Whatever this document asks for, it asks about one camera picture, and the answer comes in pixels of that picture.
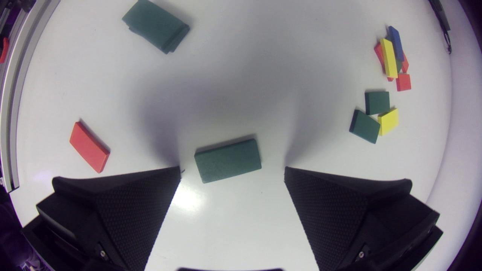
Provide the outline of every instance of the red block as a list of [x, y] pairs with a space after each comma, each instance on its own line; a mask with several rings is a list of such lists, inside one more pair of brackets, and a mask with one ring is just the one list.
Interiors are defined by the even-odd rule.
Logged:
[[397, 78], [397, 91], [409, 89], [412, 89], [412, 84], [410, 83], [410, 74], [399, 73]]
[[382, 68], [385, 71], [385, 63], [383, 62], [383, 52], [382, 52], [382, 45], [377, 43], [375, 46], [375, 54], [378, 56], [378, 60], [380, 60], [380, 64], [382, 64]]
[[81, 122], [74, 124], [70, 143], [82, 158], [97, 172], [101, 173], [110, 152], [95, 139]]
[[405, 56], [405, 52], [403, 53], [403, 58], [404, 58], [404, 61], [402, 62], [402, 72], [407, 73], [407, 71], [408, 71], [408, 60], [407, 60], [407, 57]]
[[0, 63], [5, 62], [5, 58], [7, 57], [9, 42], [8, 38], [3, 38], [3, 49], [0, 54]]

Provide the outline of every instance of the dark green block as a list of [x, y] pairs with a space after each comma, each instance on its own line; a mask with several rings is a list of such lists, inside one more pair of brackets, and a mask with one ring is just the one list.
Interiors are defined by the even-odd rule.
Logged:
[[402, 70], [402, 62], [398, 59], [395, 59], [395, 62], [397, 63], [397, 72], [400, 73]]
[[350, 132], [375, 144], [380, 132], [380, 124], [360, 110], [355, 110], [351, 120]]
[[387, 91], [366, 92], [365, 109], [367, 115], [390, 111], [390, 96]]
[[261, 169], [255, 139], [198, 152], [194, 155], [203, 183]]
[[148, 0], [139, 0], [122, 20], [164, 53], [174, 52], [189, 26]]

